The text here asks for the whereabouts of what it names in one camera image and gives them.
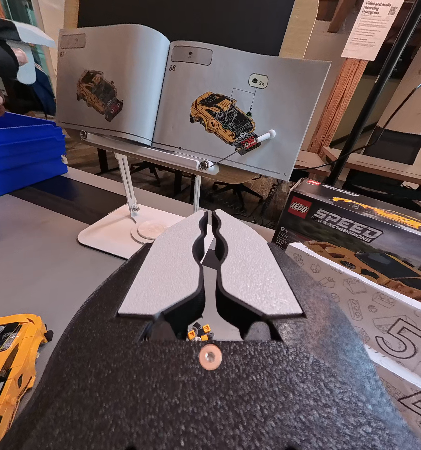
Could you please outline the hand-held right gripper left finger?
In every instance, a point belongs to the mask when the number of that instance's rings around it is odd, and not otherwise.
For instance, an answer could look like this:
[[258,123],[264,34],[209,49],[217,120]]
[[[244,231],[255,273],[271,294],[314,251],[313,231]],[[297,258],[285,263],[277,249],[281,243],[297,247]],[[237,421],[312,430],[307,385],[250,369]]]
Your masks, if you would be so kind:
[[157,237],[123,299],[124,317],[165,320],[174,335],[186,339],[188,326],[205,307],[201,261],[205,255],[208,213],[197,211]]

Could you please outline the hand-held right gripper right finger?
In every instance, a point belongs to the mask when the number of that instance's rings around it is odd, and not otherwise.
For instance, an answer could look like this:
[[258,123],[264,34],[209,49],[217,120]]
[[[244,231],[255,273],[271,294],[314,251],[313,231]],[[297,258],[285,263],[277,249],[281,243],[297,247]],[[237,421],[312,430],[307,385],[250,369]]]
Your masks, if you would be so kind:
[[212,228],[219,315],[243,340],[281,340],[273,321],[303,318],[303,310],[268,243],[221,209],[212,213]]

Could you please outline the pile of small lego pieces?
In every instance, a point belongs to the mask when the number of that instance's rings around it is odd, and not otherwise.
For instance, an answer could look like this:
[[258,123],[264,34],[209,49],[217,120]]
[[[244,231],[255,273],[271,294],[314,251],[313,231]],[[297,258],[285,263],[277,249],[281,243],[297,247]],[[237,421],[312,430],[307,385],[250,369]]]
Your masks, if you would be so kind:
[[211,330],[210,325],[201,325],[196,322],[191,325],[190,330],[186,334],[188,341],[211,341],[213,340],[214,333]]

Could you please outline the lego instruction booklet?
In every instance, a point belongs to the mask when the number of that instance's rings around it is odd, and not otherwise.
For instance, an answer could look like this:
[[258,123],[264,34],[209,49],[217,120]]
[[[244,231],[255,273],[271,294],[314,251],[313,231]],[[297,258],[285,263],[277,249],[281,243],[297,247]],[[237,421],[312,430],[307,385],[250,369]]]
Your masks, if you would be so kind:
[[331,66],[135,24],[61,30],[58,53],[61,127],[285,180]]

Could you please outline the yellow lego car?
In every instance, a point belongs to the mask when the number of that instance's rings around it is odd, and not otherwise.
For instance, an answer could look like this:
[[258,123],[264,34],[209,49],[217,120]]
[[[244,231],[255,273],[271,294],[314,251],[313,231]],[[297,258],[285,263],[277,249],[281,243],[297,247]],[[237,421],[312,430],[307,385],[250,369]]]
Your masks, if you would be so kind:
[[25,393],[34,386],[39,346],[52,340],[40,316],[0,318],[0,441],[11,427]]

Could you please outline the black lego set box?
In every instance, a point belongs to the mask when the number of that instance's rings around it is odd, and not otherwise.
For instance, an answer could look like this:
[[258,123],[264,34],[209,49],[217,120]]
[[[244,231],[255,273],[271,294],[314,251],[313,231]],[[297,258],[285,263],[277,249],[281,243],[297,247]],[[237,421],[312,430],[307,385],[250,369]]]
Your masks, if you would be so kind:
[[364,278],[421,302],[421,213],[301,179],[272,240],[303,243]]

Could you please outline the blue striped garment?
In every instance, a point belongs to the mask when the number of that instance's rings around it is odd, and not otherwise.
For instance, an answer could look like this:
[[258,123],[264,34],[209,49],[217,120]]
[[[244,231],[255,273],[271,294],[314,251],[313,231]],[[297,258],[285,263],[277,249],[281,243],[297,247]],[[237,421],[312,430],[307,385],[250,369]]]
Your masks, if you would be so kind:
[[39,99],[42,111],[45,115],[55,116],[56,98],[52,90],[50,79],[39,64],[34,63],[34,67],[36,81],[32,84],[32,88]]

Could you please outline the white book stand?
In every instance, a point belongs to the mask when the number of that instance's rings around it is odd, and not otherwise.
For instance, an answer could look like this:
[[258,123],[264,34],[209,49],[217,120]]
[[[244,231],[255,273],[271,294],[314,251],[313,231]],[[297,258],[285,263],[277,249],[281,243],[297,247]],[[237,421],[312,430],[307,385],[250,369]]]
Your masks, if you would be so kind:
[[183,217],[179,215],[143,206],[137,201],[128,156],[196,175],[193,194],[194,212],[199,208],[202,176],[229,184],[241,184],[256,176],[254,173],[225,166],[222,163],[217,164],[177,152],[145,147],[124,139],[105,137],[86,131],[81,131],[80,135],[88,144],[110,150],[115,154],[128,205],[119,207],[80,232],[78,241],[82,245],[124,259],[132,256],[143,244],[151,243],[151,237],[157,238],[166,229],[183,220]]

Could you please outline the white printed paper bag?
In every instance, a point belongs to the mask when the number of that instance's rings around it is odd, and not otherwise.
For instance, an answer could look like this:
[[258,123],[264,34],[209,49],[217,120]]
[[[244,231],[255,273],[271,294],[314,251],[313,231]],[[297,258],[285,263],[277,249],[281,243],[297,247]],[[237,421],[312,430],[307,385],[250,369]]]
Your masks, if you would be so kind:
[[286,254],[345,312],[365,344],[421,377],[421,302],[382,287],[302,243]]
[[421,363],[411,372],[368,346],[365,350],[395,406],[421,440]]

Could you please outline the blue plastic bin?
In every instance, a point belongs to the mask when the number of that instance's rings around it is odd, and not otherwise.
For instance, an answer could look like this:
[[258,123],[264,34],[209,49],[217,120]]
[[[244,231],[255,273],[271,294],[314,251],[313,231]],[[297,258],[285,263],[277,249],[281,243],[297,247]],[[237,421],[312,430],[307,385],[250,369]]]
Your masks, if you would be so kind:
[[55,122],[0,116],[0,196],[67,173],[66,143]]

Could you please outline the wooden desk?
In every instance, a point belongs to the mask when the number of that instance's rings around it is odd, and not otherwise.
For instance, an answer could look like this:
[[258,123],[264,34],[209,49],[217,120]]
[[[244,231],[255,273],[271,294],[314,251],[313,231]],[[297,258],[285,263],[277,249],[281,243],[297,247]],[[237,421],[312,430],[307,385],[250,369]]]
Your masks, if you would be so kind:
[[[300,151],[297,161],[295,162],[295,168],[328,176],[330,171],[328,166],[311,169],[314,166],[319,166],[322,164],[323,160],[317,153]],[[421,168],[414,165],[406,165],[394,161],[353,153],[349,156],[345,167],[360,172],[372,173],[395,180],[421,185]]]

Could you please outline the black panel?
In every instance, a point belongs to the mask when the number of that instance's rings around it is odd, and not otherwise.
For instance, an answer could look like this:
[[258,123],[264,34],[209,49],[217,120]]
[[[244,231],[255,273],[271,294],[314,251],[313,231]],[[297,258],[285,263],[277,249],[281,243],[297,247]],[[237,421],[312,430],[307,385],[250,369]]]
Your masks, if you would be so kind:
[[170,41],[278,56],[293,0],[81,0],[78,27],[140,24]]

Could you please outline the black metal pole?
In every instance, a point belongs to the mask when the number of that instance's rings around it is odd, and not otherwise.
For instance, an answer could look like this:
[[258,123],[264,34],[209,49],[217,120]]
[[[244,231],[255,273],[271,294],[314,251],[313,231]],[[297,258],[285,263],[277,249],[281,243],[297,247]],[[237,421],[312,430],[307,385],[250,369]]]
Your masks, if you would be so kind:
[[334,163],[334,167],[332,168],[331,173],[326,178],[327,184],[334,185],[338,177],[340,176],[348,160],[350,152],[353,151],[354,145],[359,139],[361,132],[377,103],[378,98],[380,97],[387,81],[393,73],[393,70],[401,54],[403,53],[420,20],[421,0],[417,0],[410,9],[410,13],[408,14],[401,30],[399,31],[397,39],[393,44],[393,47],[391,48],[384,65],[382,66],[379,76],[373,88],[371,89],[371,92],[369,93],[368,98],[366,99],[365,104],[362,107],[362,110],[360,111],[360,114],[347,138],[347,141],[343,146],[339,158]]

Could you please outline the white paper notice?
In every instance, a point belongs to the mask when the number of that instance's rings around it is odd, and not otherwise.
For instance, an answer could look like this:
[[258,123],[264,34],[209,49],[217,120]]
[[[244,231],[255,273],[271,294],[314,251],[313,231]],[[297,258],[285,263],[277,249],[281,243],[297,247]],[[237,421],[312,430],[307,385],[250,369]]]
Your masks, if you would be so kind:
[[365,0],[341,57],[374,61],[403,3],[403,0]]

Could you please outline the wooden post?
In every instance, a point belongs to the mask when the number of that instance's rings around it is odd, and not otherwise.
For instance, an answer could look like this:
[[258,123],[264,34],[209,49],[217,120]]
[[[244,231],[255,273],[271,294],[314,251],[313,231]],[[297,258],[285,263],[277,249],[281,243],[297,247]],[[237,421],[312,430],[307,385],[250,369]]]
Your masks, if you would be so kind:
[[359,84],[366,60],[343,58],[342,52],[363,1],[320,1],[305,59],[330,61],[302,149],[322,155],[328,147]]

